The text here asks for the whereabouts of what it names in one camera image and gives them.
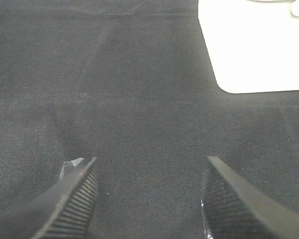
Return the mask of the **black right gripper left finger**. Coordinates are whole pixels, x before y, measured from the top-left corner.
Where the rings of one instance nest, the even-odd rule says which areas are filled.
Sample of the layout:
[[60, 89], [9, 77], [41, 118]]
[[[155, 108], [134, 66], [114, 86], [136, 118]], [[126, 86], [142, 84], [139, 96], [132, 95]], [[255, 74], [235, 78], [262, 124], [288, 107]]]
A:
[[0, 218], [0, 239], [84, 239], [98, 195], [97, 159], [71, 172], [24, 207]]

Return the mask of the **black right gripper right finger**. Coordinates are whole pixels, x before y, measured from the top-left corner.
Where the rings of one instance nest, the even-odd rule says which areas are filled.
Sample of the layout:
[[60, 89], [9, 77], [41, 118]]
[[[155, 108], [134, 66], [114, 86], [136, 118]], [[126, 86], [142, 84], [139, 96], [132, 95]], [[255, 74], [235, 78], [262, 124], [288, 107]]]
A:
[[215, 156], [203, 171], [201, 209], [206, 239], [299, 239], [299, 214]]

